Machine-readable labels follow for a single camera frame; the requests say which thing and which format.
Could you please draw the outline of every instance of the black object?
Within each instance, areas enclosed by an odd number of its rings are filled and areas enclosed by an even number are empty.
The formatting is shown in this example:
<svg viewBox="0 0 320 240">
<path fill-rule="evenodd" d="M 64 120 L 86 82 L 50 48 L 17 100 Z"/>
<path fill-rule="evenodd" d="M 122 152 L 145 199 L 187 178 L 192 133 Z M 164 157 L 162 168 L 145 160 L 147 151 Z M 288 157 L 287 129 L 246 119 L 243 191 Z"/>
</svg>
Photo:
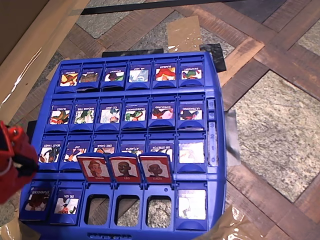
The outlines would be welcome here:
<svg viewBox="0 0 320 240">
<path fill-rule="evenodd" d="M 120 56 L 133 56 L 133 55 L 146 55 L 146 54 L 163 54 L 163 48 L 150 49 L 150 50 L 135 50 L 135 51 L 104 51 L 103 58 L 120 57 Z"/>
<path fill-rule="evenodd" d="M 216 44 L 202 44 L 200 45 L 201 51 L 210 52 L 213 57 L 213 63 L 217 73 L 224 72 L 227 70 L 224 54 L 220 43 Z"/>
<path fill-rule="evenodd" d="M 167 1 L 145 2 L 145 3 L 113 5 L 113 6 L 99 6 L 99 7 L 85 8 L 82 11 L 81 15 L 109 14 L 109 13 L 127 12 L 127 11 L 134 11 L 134 10 L 158 9 L 158 8 L 210 4 L 210 3 L 227 3 L 227 2 L 237 2 L 237 1 L 244 1 L 244 0 L 167 0 Z"/>
<path fill-rule="evenodd" d="M 29 121 L 28 127 L 26 128 L 26 135 L 29 137 L 29 143 L 31 144 L 32 137 L 34 136 L 37 121 Z"/>
</svg>

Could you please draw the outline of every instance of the blue plastic frame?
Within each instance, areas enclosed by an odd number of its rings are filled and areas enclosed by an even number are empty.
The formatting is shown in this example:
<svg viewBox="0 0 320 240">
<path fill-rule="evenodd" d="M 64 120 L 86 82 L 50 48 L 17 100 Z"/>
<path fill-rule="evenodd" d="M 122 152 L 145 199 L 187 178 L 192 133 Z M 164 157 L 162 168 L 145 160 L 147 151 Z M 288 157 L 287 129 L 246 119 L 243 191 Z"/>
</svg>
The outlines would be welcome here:
<svg viewBox="0 0 320 240">
<path fill-rule="evenodd" d="M 130 66 L 151 65 L 148 84 L 144 88 L 134 87 L 129 84 Z M 176 80 L 155 81 L 156 64 L 176 64 Z M 201 84 L 183 85 L 182 66 L 202 64 L 202 79 L 196 79 Z M 79 69 L 79 77 L 84 65 L 102 65 L 102 74 L 95 87 L 95 92 L 77 91 L 80 83 L 76 86 L 61 87 L 60 79 L 62 70 Z M 107 68 L 125 67 L 123 81 L 105 82 Z M 120 99 L 122 103 L 121 121 L 116 130 L 97 130 L 99 121 L 99 103 L 104 100 Z M 149 127 L 152 102 L 160 100 L 175 99 L 174 127 Z M 73 101 L 70 122 L 67 131 L 55 131 L 47 129 L 49 117 L 51 115 L 51 105 L 55 101 Z M 75 105 L 79 103 L 97 103 L 95 109 L 94 123 L 88 129 L 74 129 Z M 203 129 L 181 128 L 183 121 L 179 120 L 179 105 L 184 101 L 202 101 L 203 121 L 200 121 Z M 146 103 L 146 121 L 142 128 L 135 129 L 125 127 L 124 122 L 125 106 L 127 103 Z M 64 152 L 71 138 L 83 139 L 82 136 L 91 137 L 89 152 L 93 152 L 94 144 L 97 141 L 108 142 L 116 141 L 115 152 L 121 152 L 123 143 L 141 143 L 143 151 L 150 151 L 150 143 L 173 143 L 173 162 L 171 163 L 173 183 L 172 185 L 162 184 L 101 184 L 86 182 L 80 170 L 70 171 L 60 169 L 63 161 Z M 205 163 L 194 163 L 198 171 L 187 167 L 186 171 L 181 171 L 188 164 L 179 164 L 179 140 L 203 139 Z M 223 115 L 223 101 L 221 88 L 212 57 L 207 52 L 183 52 L 165 53 L 151 55 L 121 56 L 110 58 L 77 59 L 62 61 L 48 87 L 43 99 L 42 107 L 38 117 L 37 125 L 32 139 L 37 153 L 40 153 L 42 141 L 62 140 L 62 151 L 57 163 L 41 163 L 40 170 L 36 174 L 33 182 L 26 184 L 21 191 L 20 200 L 20 219 L 32 229 L 42 235 L 42 239 L 193 239 L 205 231 L 208 231 L 224 212 L 226 197 L 226 144 L 225 144 L 225 125 Z M 54 193 L 51 195 L 51 205 L 48 208 L 45 220 L 41 223 L 43 216 L 35 216 L 33 221 L 23 217 L 24 205 L 29 197 L 31 187 L 35 183 L 51 182 L 56 185 Z M 59 188 L 79 188 L 82 190 L 79 209 L 75 219 L 62 219 L 53 213 L 56 205 L 57 193 Z M 177 192 L 178 189 L 200 188 L 206 190 L 206 220 L 183 223 L 177 219 Z M 88 197 L 90 195 L 108 195 L 110 204 L 107 221 L 104 225 L 88 225 L 85 223 L 85 216 L 88 213 Z M 136 195 L 140 199 L 138 225 L 135 227 L 116 226 L 115 214 L 117 198 L 121 195 Z M 149 197 L 167 196 L 171 199 L 171 220 L 167 228 L 152 228 L 146 224 L 148 215 Z"/>
</svg>

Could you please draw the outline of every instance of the cartoon character portrait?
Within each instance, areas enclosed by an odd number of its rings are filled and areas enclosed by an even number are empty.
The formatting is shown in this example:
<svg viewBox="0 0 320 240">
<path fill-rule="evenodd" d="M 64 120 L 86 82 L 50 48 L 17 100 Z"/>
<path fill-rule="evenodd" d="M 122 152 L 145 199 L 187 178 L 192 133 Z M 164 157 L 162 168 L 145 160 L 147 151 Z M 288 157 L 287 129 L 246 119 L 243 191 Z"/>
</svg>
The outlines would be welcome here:
<svg viewBox="0 0 320 240">
<path fill-rule="evenodd" d="M 50 124 L 68 124 L 70 110 L 52 111 Z"/>
<path fill-rule="evenodd" d="M 88 177 L 109 177 L 107 166 L 98 160 L 84 160 L 85 171 Z"/>
<path fill-rule="evenodd" d="M 101 111 L 101 124 L 118 124 L 120 122 L 120 109 L 103 109 Z"/>
<path fill-rule="evenodd" d="M 182 110 L 180 120 L 201 120 L 202 110 Z"/>
<path fill-rule="evenodd" d="M 202 78 L 202 70 L 183 70 L 182 71 L 182 80 L 187 79 L 201 79 Z"/>
<path fill-rule="evenodd" d="M 105 82 L 123 81 L 124 76 L 125 76 L 124 71 L 119 71 L 119 72 L 111 71 L 105 76 L 104 81 Z"/>
<path fill-rule="evenodd" d="M 92 124 L 94 122 L 95 110 L 77 110 L 75 113 L 75 124 Z"/>
<path fill-rule="evenodd" d="M 75 215 L 78 207 L 78 198 L 60 197 L 55 206 L 55 214 L 71 214 Z"/>
<path fill-rule="evenodd" d="M 78 73 L 72 72 L 72 73 L 65 73 L 61 76 L 61 87 L 72 87 L 77 85 L 77 79 L 78 79 Z"/>
<path fill-rule="evenodd" d="M 174 117 L 173 108 L 160 108 L 159 106 L 155 106 L 152 109 L 151 119 L 172 119 L 173 117 Z"/>
<path fill-rule="evenodd" d="M 155 75 L 156 81 L 172 81 L 176 80 L 176 68 L 158 68 Z"/>
<path fill-rule="evenodd" d="M 142 160 L 145 176 L 168 178 L 168 167 L 159 160 Z"/>
<path fill-rule="evenodd" d="M 61 151 L 60 146 L 43 147 L 41 149 L 39 162 L 45 163 L 45 164 L 56 163 L 58 161 L 60 151 Z"/>
<path fill-rule="evenodd" d="M 138 177 L 137 166 L 129 160 L 112 160 L 115 177 Z"/>
<path fill-rule="evenodd" d="M 98 72 L 94 73 L 84 73 L 80 78 L 80 83 L 92 83 L 98 80 Z"/>
<path fill-rule="evenodd" d="M 148 82 L 149 70 L 131 70 L 129 83 Z"/>
<path fill-rule="evenodd" d="M 30 197 L 24 208 L 26 211 L 42 212 L 46 209 L 46 206 L 50 197 L 50 191 L 39 190 L 37 192 L 39 193 L 30 194 Z"/>
</svg>

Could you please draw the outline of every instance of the red object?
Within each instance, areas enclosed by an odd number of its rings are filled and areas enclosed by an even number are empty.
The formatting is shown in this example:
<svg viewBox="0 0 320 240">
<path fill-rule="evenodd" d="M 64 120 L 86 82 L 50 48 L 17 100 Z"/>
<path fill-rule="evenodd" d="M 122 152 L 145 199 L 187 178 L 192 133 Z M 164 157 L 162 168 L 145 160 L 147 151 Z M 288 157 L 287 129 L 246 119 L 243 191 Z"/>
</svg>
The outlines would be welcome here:
<svg viewBox="0 0 320 240">
<path fill-rule="evenodd" d="M 38 170 L 38 156 L 20 126 L 0 121 L 0 204 L 29 183 Z"/>
</svg>

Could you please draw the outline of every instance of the floor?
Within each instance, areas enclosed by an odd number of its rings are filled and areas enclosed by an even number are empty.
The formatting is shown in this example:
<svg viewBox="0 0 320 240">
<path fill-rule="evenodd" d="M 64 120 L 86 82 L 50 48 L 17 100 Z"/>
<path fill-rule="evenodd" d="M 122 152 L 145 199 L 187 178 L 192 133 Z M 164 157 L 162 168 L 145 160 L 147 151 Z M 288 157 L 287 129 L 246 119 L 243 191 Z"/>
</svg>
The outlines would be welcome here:
<svg viewBox="0 0 320 240">
<path fill-rule="evenodd" d="M 91 0 L 90 7 L 143 2 Z M 225 110 L 236 109 L 242 165 L 228 168 L 227 205 L 269 240 L 320 236 L 320 1 L 248 0 L 81 16 L 11 124 L 36 120 L 49 69 L 104 51 L 168 49 L 166 24 L 198 16 L 203 42 L 220 43 Z M 0 207 L 0 225 L 18 198 Z M 123 224 L 137 203 L 122 216 Z M 166 201 L 153 204 L 160 219 Z"/>
</svg>

